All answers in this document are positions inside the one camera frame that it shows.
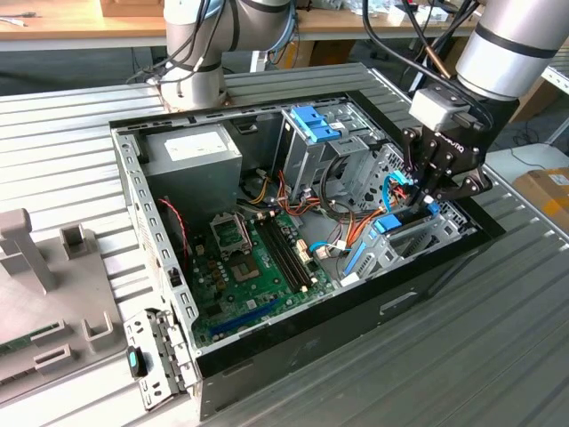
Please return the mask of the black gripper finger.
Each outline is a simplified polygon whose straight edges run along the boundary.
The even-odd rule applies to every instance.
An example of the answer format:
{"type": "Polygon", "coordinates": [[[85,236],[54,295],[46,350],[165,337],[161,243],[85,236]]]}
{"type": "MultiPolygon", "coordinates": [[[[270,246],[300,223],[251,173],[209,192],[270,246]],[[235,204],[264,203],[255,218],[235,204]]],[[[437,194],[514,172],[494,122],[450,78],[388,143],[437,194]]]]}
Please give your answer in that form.
{"type": "Polygon", "coordinates": [[[472,197],[492,188],[482,171],[480,156],[451,153],[435,158],[425,184],[425,193],[440,201],[472,197]]]}
{"type": "Polygon", "coordinates": [[[440,143],[436,135],[425,126],[405,128],[402,131],[402,148],[405,170],[413,179],[407,204],[419,205],[425,196],[432,196],[440,178],[435,163],[440,143]]]}

